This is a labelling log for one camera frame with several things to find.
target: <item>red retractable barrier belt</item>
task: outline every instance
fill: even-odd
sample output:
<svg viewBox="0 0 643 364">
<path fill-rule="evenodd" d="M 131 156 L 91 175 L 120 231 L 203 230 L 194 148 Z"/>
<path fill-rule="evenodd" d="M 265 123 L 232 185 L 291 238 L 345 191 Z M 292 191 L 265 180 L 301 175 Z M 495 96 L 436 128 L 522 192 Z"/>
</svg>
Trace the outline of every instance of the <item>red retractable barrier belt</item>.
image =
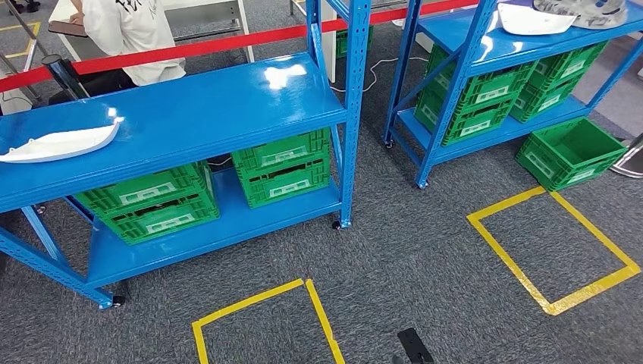
<svg viewBox="0 0 643 364">
<path fill-rule="evenodd" d="M 420 9 L 420 14 L 431 14 L 475 4 L 478 4 L 477 0 L 446 0 L 443 2 L 434 2 L 423 5 Z M 405 16 L 406 8 L 378 11 L 371 14 L 370 24 L 379 24 L 391 20 L 403 19 Z M 329 20 L 321 24 L 322 32 L 332 32 L 335 30 L 344 30 L 346 28 L 346 22 L 341 19 Z M 147 52 L 133 53 L 131 55 L 95 58 L 87 61 L 75 62 L 74 67 L 79 74 L 91 74 L 94 72 L 134 66 L 137 64 L 164 61 L 172 58 L 205 55 L 213 52 L 226 51 L 228 49 L 279 42 L 304 36 L 306 36 L 306 26 L 298 25 L 295 27 L 266 30 L 242 36 L 230 36 L 226 38 L 206 40 L 204 42 L 177 45 L 174 48 L 156 49 Z M 0 80 L 0 93 L 9 91 L 10 89 L 30 85 L 32 83 L 42 82 L 50 78 L 52 78 L 52 76 L 45 68 L 38 67 L 31 71 L 15 74 Z"/>
</svg>

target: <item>crate label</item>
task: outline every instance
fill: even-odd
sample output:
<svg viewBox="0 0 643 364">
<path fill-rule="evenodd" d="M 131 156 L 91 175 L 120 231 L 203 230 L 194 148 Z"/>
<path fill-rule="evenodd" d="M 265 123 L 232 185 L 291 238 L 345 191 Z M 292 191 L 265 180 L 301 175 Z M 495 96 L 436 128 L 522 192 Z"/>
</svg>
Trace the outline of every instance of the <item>crate label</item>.
<svg viewBox="0 0 643 364">
<path fill-rule="evenodd" d="M 445 89 L 449 88 L 450 81 L 443 74 L 439 74 L 435 78 L 435 80 L 440 84 L 440 86 L 444 87 Z"/>
<path fill-rule="evenodd" d="M 298 146 L 294 149 L 284 150 L 283 152 L 266 155 L 262 158 L 262 167 L 287 161 L 288 159 L 299 158 L 302 155 L 307 154 L 308 149 L 306 148 L 306 146 Z"/>
<path fill-rule="evenodd" d="M 438 119 L 438 116 L 428 107 L 428 105 L 422 105 L 420 112 L 423 113 L 433 125 L 435 125 L 435 121 Z"/>
<path fill-rule="evenodd" d="M 177 188 L 172 184 L 172 182 L 167 182 L 166 184 L 159 184 L 155 187 L 150 187 L 146 190 L 141 190 L 138 192 L 128 193 L 126 195 L 120 195 L 121 203 L 123 205 L 129 205 L 131 203 L 136 203 L 144 201 L 146 199 L 151 199 L 152 197 L 164 195 L 166 193 L 174 192 Z"/>
<path fill-rule="evenodd" d="M 147 232 L 149 234 L 158 233 L 159 231 L 167 230 L 169 228 L 187 224 L 188 222 L 195 221 L 196 219 L 192 214 L 185 214 L 183 216 L 177 216 L 176 218 L 171 218 L 163 222 L 157 222 L 156 224 L 147 225 Z"/>
<path fill-rule="evenodd" d="M 528 160 L 532 161 L 532 163 L 538 168 L 541 172 L 544 173 L 547 178 L 551 178 L 551 176 L 554 175 L 554 171 L 551 170 L 536 154 L 533 152 L 527 153 L 525 155 Z"/>
<path fill-rule="evenodd" d="M 471 127 L 465 127 L 460 133 L 461 137 L 464 137 L 467 134 L 475 133 L 478 130 L 486 129 L 491 126 L 491 119 L 484 121 L 480 124 L 472 125 Z"/>
<path fill-rule="evenodd" d="M 544 74 L 545 72 L 547 72 L 547 65 L 543 62 L 538 62 L 535 71 L 540 74 Z"/>
<path fill-rule="evenodd" d="M 538 108 L 538 111 L 543 111 L 546 108 L 552 106 L 553 104 L 557 103 L 558 100 L 560 100 L 560 94 L 552 97 L 551 99 L 548 99 L 547 101 L 543 102 L 543 105 L 541 105 L 540 108 Z"/>
<path fill-rule="evenodd" d="M 478 97 L 475 99 L 475 103 L 480 103 L 483 101 L 495 99 L 497 97 L 505 96 L 507 93 L 509 93 L 509 87 L 501 87 L 500 89 L 494 89 L 492 91 L 486 92 L 486 93 L 481 93 L 478 95 Z"/>
<path fill-rule="evenodd" d="M 563 74 L 560 76 L 560 78 L 567 77 L 567 76 L 569 76 L 570 74 L 573 74 L 576 71 L 580 71 L 583 68 L 583 66 L 585 66 L 585 60 L 577 62 L 576 64 L 572 64 L 571 66 L 569 66 L 565 70 L 565 72 L 563 72 Z"/>
<path fill-rule="evenodd" d="M 567 182 L 567 183 L 570 184 L 570 183 L 576 182 L 577 180 L 582 180 L 583 178 L 590 177 L 590 176 L 592 176 L 594 174 L 594 172 L 596 172 L 596 168 L 595 169 L 590 169 L 589 171 L 581 172 L 581 173 L 577 174 L 576 176 L 572 177 L 572 179 L 570 179 L 569 182 Z"/>
<path fill-rule="evenodd" d="M 302 189 L 308 188 L 308 187 L 310 187 L 310 181 L 309 180 L 301 180 L 299 182 L 295 182 L 294 184 L 289 184 L 287 186 L 273 188 L 272 190 L 270 190 L 270 198 L 285 195 L 286 193 L 295 192 L 297 190 L 302 190 Z"/>
<path fill-rule="evenodd" d="M 523 99 L 516 99 L 516 102 L 514 103 L 514 106 L 517 108 L 521 109 L 525 106 L 525 100 Z"/>
</svg>

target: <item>shelf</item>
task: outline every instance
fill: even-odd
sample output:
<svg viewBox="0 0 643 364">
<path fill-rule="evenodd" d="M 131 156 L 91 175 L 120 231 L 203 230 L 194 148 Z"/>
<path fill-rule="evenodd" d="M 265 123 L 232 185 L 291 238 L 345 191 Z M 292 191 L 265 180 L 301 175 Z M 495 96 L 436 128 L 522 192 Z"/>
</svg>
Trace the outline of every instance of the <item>shelf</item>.
<svg viewBox="0 0 643 364">
<path fill-rule="evenodd" d="M 341 208 L 340 195 L 332 181 L 326 188 L 250 209 L 234 169 L 215 173 L 214 180 L 221 210 L 221 218 L 216 221 L 134 246 L 128 246 L 103 223 L 96 222 L 88 284 L 101 287 Z"/>
<path fill-rule="evenodd" d="M 416 119 L 413 115 L 414 111 L 415 108 L 409 108 L 398 112 L 397 116 L 406 129 L 415 137 L 420 146 L 426 150 L 431 141 L 431 133 Z M 543 127 L 548 127 L 584 114 L 587 114 L 585 105 L 575 97 L 570 96 L 562 104 L 543 112 L 525 124 L 508 116 L 502 125 L 495 130 L 450 144 L 449 146 L 440 145 L 435 151 L 432 164 L 446 162 L 489 146 L 495 146 L 496 144 L 531 133 L 534 130 L 542 129 Z"/>
<path fill-rule="evenodd" d="M 194 74 L 2 117 L 0 154 L 29 138 L 111 123 L 112 143 L 75 158 L 0 163 L 0 212 L 347 121 L 308 53 Z"/>
<path fill-rule="evenodd" d="M 532 0 L 507 2 L 525 6 L 532 6 L 532 3 Z M 548 36 L 509 34 L 502 28 L 495 11 L 468 75 L 485 74 L 643 30 L 643 7 L 630 1 L 628 6 L 628 20 L 620 27 L 607 30 L 570 27 L 565 33 Z M 425 17 L 419 20 L 418 31 L 425 33 L 448 52 L 454 52 L 464 43 L 474 13 L 475 9 L 472 8 Z"/>
</svg>

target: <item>barrier post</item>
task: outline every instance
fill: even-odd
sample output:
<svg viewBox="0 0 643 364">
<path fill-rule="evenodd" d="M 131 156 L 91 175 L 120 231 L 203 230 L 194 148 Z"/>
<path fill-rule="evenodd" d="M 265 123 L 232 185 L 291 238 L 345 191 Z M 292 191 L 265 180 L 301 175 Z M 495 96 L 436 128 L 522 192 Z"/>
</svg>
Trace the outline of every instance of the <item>barrier post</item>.
<svg viewBox="0 0 643 364">
<path fill-rule="evenodd" d="M 48 55 L 42 59 L 42 65 L 52 74 L 58 85 L 74 100 L 89 97 L 89 93 L 80 84 L 79 76 L 68 59 L 60 55 Z"/>
</svg>

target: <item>yellow floor tape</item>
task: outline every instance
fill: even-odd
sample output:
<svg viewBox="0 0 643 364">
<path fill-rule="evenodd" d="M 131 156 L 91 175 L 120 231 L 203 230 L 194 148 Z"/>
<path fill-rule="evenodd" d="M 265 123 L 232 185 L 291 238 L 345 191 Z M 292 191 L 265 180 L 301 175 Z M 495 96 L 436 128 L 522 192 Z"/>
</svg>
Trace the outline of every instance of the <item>yellow floor tape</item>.
<svg viewBox="0 0 643 364">
<path fill-rule="evenodd" d="M 624 280 L 631 278 L 641 272 L 641 269 L 638 265 L 633 262 L 621 249 L 619 249 L 612 240 L 605 236 L 601 231 L 599 231 L 585 216 L 583 216 L 579 210 L 574 208 L 567 200 L 565 200 L 559 193 L 552 192 L 550 195 L 567 210 L 572 216 L 574 216 L 583 226 L 585 226 L 600 242 L 605 245 L 615 256 L 617 256 L 623 263 L 625 267 L 615 271 L 614 273 L 603 277 L 587 286 L 577 290 L 574 293 L 571 293 L 562 299 L 550 303 L 543 294 L 536 288 L 536 286 L 527 278 L 525 273 L 522 272 L 520 267 L 516 262 L 511 259 L 509 254 L 503 249 L 503 247 L 497 242 L 497 240 L 489 233 L 485 226 L 481 223 L 483 218 L 487 218 L 490 215 L 493 215 L 501 210 L 507 209 L 510 206 L 514 206 L 518 203 L 524 202 L 527 199 L 532 198 L 533 196 L 541 195 L 545 193 L 543 187 L 536 187 L 529 191 L 525 191 L 516 196 L 500 201 L 492 206 L 484 208 L 480 211 L 473 212 L 471 215 L 467 216 L 469 222 L 473 227 L 482 235 L 482 237 L 487 241 L 489 246 L 498 254 L 500 259 L 507 265 L 509 270 L 513 275 L 518 278 L 518 281 L 522 286 L 532 295 L 534 300 L 542 307 L 542 309 L 550 315 L 558 315 L 561 312 L 565 312 L 568 309 L 578 305 L 581 302 L 584 302 L 597 294 L 616 286 L 617 284 L 623 282 Z"/>
<path fill-rule="evenodd" d="M 205 341 L 203 340 L 203 329 L 202 329 L 203 325 L 207 325 L 213 322 L 214 320 L 220 319 L 221 317 L 224 317 L 226 315 L 230 315 L 231 313 L 235 313 L 255 303 L 261 302 L 263 300 L 267 300 L 271 297 L 275 297 L 279 294 L 282 294 L 294 288 L 301 287 L 304 284 L 306 285 L 306 289 L 308 291 L 308 294 L 310 295 L 310 300 L 312 301 L 312 305 L 315 308 L 315 312 L 317 312 L 317 317 L 319 318 L 321 327 L 324 329 L 324 335 L 326 336 L 326 340 L 328 340 L 328 345 L 330 345 L 331 347 L 335 362 L 337 364 L 345 364 L 340 352 L 339 345 L 337 344 L 337 342 L 333 337 L 331 324 L 328 322 L 328 318 L 326 317 L 326 312 L 324 311 L 322 302 L 319 300 L 319 296 L 317 295 L 317 290 L 315 289 L 315 285 L 312 283 L 312 280 L 307 279 L 306 282 L 304 283 L 303 279 L 301 278 L 286 284 L 282 284 L 279 287 L 272 288 L 265 292 L 261 292 L 259 294 L 256 294 L 255 296 L 248 297 L 240 302 L 237 302 L 228 307 L 224 307 L 223 309 L 219 309 L 218 311 L 213 312 L 207 315 L 206 317 L 200 318 L 195 322 L 193 322 L 192 330 L 194 332 L 194 340 L 196 341 L 196 352 L 197 352 L 197 355 L 199 356 L 199 363 L 208 364 L 208 354 L 205 349 Z"/>
<path fill-rule="evenodd" d="M 34 22 L 34 23 L 28 23 L 28 27 L 31 28 L 31 31 L 33 32 L 33 35 L 38 36 L 38 32 L 40 31 L 40 22 Z M 0 28 L 0 32 L 5 31 L 5 30 L 12 30 L 12 29 L 22 29 L 22 26 L 20 25 L 12 25 L 10 27 L 4 27 Z M 6 55 L 6 58 L 16 58 L 16 57 L 22 57 L 23 55 L 28 55 L 29 54 L 29 49 L 31 48 L 31 45 L 33 44 L 33 39 L 29 39 L 29 42 L 27 42 L 27 47 L 24 49 L 24 52 L 19 52 L 19 53 L 14 53 L 11 55 Z"/>
</svg>

